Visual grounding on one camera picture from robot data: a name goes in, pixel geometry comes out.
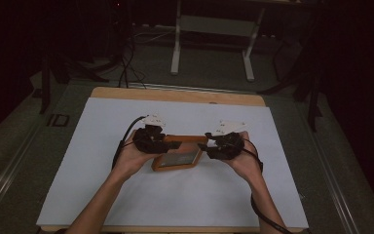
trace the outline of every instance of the forearm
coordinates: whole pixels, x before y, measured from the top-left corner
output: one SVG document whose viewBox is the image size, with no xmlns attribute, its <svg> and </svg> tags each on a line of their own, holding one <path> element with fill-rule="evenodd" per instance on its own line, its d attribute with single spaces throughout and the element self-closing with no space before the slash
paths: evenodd
<svg viewBox="0 0 374 234">
<path fill-rule="evenodd" d="M 66 234 L 99 233 L 125 181 L 124 178 L 110 175 L 68 228 Z"/>
<path fill-rule="evenodd" d="M 279 214 L 274 201 L 269 193 L 266 182 L 261 176 L 253 176 L 249 179 L 248 184 L 251 188 L 251 195 L 257 209 L 261 214 L 266 216 L 271 221 L 285 228 L 284 222 Z M 260 233 L 281 233 L 263 219 L 259 217 Z"/>
</svg>

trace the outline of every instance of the person's left hand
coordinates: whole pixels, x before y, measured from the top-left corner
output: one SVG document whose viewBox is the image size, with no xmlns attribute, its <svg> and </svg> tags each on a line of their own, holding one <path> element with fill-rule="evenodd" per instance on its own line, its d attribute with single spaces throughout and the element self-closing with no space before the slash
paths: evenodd
<svg viewBox="0 0 374 234">
<path fill-rule="evenodd" d="M 132 131 L 130 137 L 126 140 L 121 150 L 121 153 L 117 159 L 117 163 L 112 170 L 113 175 L 121 176 L 127 180 L 132 175 L 137 173 L 141 167 L 150 159 L 159 157 L 161 154 L 147 154 L 139 151 L 135 144 L 132 142 L 135 130 Z"/>
</svg>

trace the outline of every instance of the orange picture frame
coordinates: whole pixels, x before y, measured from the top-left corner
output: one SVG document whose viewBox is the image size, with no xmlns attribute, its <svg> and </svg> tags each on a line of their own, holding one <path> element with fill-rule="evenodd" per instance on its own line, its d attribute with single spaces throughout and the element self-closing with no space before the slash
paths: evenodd
<svg viewBox="0 0 374 234">
<path fill-rule="evenodd" d="M 167 153 L 154 159 L 151 168 L 154 172 L 189 169 L 197 165 L 203 151 L 198 143 L 207 144 L 205 136 L 165 136 L 164 142 L 179 141 L 177 149 L 170 149 Z"/>
</svg>

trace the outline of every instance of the gray carpet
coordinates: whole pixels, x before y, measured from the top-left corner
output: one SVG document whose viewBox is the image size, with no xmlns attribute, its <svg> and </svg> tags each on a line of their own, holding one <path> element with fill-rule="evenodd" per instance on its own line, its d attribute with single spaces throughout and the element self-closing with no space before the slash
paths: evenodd
<svg viewBox="0 0 374 234">
<path fill-rule="evenodd" d="M 258 42 L 251 59 L 259 78 L 248 83 L 244 78 L 241 51 L 236 52 L 236 48 L 198 47 L 190 43 L 182 48 L 179 74 L 171 76 L 172 47 L 166 39 L 137 44 L 131 62 L 135 73 L 129 72 L 129 80 L 137 79 L 136 74 L 138 77 L 145 75 L 142 81 L 145 84 L 255 93 L 278 83 L 272 64 L 277 47 L 278 42 L 271 39 Z M 37 114 L 39 101 L 29 97 L 0 126 L 1 172 L 15 153 L 16 146 L 26 137 L 28 129 L 33 123 L 39 124 L 39 131 L 24 152 L 17 176 L 0 201 L 0 234 L 38 231 L 36 219 L 87 98 L 96 86 L 117 85 L 121 71 L 122 67 L 118 67 L 102 74 L 111 80 L 109 84 L 74 77 L 66 88 L 53 86 L 55 100 L 47 116 Z M 338 201 L 345 199 L 355 221 L 356 229 L 351 233 L 374 233 L 373 194 L 325 97 L 319 99 L 322 117 L 317 117 L 318 132 L 314 134 L 306 124 L 308 105 L 294 102 L 291 97 L 293 90 L 294 87 L 290 87 L 264 98 L 272 109 L 311 232 L 349 233 L 337 209 Z M 46 126 L 52 113 L 69 115 L 67 127 Z M 323 165 L 323 156 L 331 166 L 330 177 L 338 182 L 338 188 L 329 183 L 329 168 Z M 342 192 L 342 198 L 334 195 L 332 191 L 335 189 Z"/>
</svg>

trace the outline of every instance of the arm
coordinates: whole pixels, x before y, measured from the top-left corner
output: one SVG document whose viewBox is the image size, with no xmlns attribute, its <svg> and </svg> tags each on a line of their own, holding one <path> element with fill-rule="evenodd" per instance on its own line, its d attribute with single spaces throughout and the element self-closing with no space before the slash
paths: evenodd
<svg viewBox="0 0 374 234">
<path fill-rule="evenodd" d="M 99 233 L 124 182 L 138 172 L 145 162 L 160 156 L 138 151 L 132 144 L 133 135 L 134 132 L 126 141 L 125 144 L 130 144 L 123 148 L 114 169 L 68 228 L 67 234 Z"/>
<path fill-rule="evenodd" d="M 248 140 L 247 132 L 242 132 L 240 135 L 242 138 Z M 244 141 L 244 148 L 257 155 L 256 149 L 246 140 Z M 259 211 L 271 221 L 285 227 L 281 215 L 276 209 L 275 203 L 269 193 L 256 159 L 252 155 L 242 152 L 236 158 L 232 160 L 223 160 L 223 162 L 227 163 L 239 176 L 247 181 L 251 189 L 252 199 Z M 259 221 L 260 233 L 281 233 L 266 223 L 263 219 L 259 218 Z"/>
</svg>

